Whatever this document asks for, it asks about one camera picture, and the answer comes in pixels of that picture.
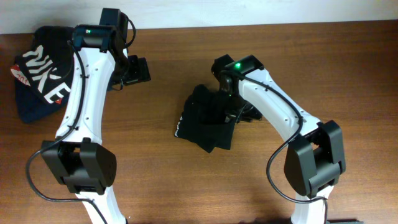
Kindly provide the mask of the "black t-shirt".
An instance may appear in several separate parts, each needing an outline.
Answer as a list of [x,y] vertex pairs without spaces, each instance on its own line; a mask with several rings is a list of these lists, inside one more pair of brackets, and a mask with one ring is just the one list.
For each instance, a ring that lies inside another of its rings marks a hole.
[[235,97],[197,85],[186,99],[174,136],[197,144],[207,153],[218,147],[231,149],[236,123],[244,105],[233,105]]

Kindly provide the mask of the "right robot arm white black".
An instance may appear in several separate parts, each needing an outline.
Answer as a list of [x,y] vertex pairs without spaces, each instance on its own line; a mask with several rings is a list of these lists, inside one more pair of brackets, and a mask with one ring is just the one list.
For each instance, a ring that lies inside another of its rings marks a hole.
[[[215,59],[211,72],[220,90],[253,105],[283,139],[267,162],[266,176],[282,198],[295,204],[290,222],[327,223],[328,198],[346,170],[339,125],[333,120],[324,123],[302,109],[253,55],[240,60],[223,55]],[[279,190],[271,177],[272,162],[283,149],[284,174],[294,198]]]

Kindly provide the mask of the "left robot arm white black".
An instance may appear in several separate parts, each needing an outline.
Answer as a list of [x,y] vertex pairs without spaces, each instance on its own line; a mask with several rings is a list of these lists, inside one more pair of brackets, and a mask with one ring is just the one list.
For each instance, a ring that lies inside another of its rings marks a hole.
[[92,223],[126,223],[113,190],[116,156],[103,147],[101,124],[106,92],[151,80],[145,58],[129,55],[133,25],[120,9],[104,8],[99,24],[78,25],[72,35],[72,90],[54,141],[39,155],[60,185],[75,194]]

